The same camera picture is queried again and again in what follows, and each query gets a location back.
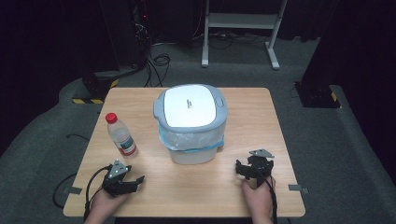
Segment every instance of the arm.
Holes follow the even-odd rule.
[[[102,224],[128,198],[129,194],[112,197],[105,190],[100,189],[92,199],[91,212],[84,224]]]
[[[275,188],[276,182],[271,176],[267,177],[267,181],[273,183],[273,188]],[[253,189],[246,180],[243,180],[242,191],[244,192],[253,224],[272,224],[271,211],[273,204],[268,185],[262,183],[258,188]]]

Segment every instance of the plastic container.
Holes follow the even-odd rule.
[[[197,164],[212,160],[224,145],[227,104],[208,85],[175,86],[154,102],[159,136],[174,162]]]
[[[137,154],[137,147],[128,127],[117,118],[115,113],[106,115],[107,130],[116,147],[123,156],[133,156]]]

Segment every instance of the white stand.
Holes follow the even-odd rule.
[[[248,28],[273,30],[270,42],[265,42],[271,65],[274,70],[279,69],[279,63],[274,52],[276,35],[282,22],[283,12],[288,0],[282,0],[280,10],[275,15],[259,14],[234,14],[234,13],[209,13],[209,0],[206,0],[205,37],[202,51],[202,67],[209,66],[209,27],[223,28]]]

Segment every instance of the bottle label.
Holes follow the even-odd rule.
[[[119,150],[122,150],[124,154],[132,154],[135,148],[134,139],[129,136],[125,141],[116,143],[116,146]]]

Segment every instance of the metal stand leg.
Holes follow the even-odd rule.
[[[208,37],[209,37],[209,0],[206,0],[206,13],[205,13],[205,36],[204,36],[204,45],[202,48],[202,67],[209,66],[209,46],[208,46]]]
[[[280,68],[279,62],[277,61],[277,58],[275,56],[274,44],[275,44],[277,32],[279,31],[280,23],[282,22],[283,12],[285,11],[285,7],[286,7],[287,3],[288,3],[288,0],[282,0],[280,10],[277,13],[276,24],[275,24],[274,30],[272,32],[272,35],[271,35],[271,40],[270,40],[270,42],[265,42],[265,47],[267,48],[268,56],[270,57],[271,65],[274,70],[279,70],[279,68]]]

